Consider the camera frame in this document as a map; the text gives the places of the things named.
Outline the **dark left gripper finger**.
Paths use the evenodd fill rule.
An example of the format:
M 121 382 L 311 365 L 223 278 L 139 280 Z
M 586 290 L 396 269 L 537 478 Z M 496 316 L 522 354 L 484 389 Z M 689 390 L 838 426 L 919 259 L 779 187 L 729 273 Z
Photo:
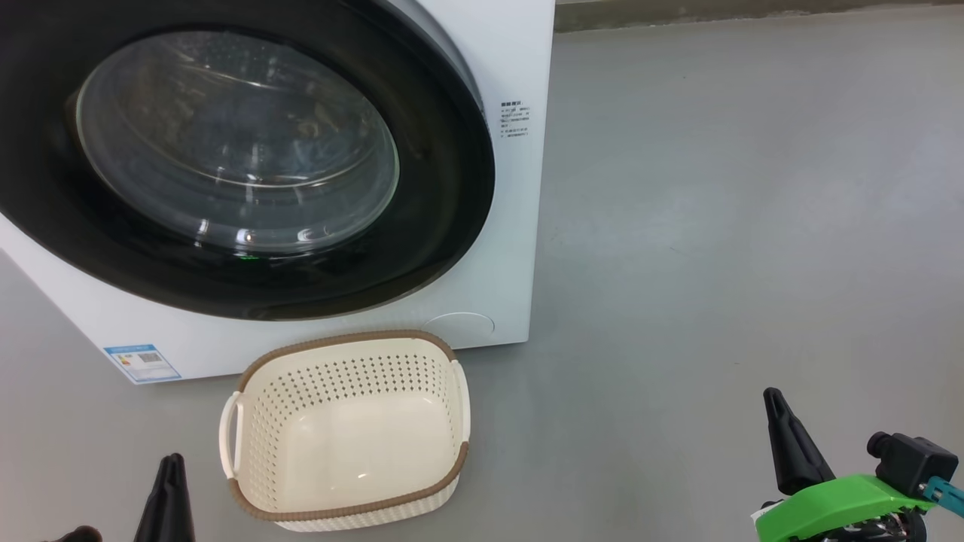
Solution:
M 182 454 L 169 454 L 159 463 L 134 540 L 196 540 Z

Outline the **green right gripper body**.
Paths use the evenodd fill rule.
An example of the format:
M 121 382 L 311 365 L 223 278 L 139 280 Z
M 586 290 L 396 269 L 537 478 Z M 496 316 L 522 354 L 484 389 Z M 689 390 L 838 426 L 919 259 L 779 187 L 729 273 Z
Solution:
M 802 489 L 758 511 L 754 525 L 760 541 L 806 540 L 905 509 L 926 512 L 933 507 L 934 502 L 909 498 L 875 476 L 854 474 Z

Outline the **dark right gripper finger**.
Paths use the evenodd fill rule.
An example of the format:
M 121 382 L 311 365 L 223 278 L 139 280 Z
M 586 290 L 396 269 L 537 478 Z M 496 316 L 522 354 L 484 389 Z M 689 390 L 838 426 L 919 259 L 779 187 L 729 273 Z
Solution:
M 785 496 L 834 480 L 817 445 L 778 388 L 762 394 L 778 489 Z

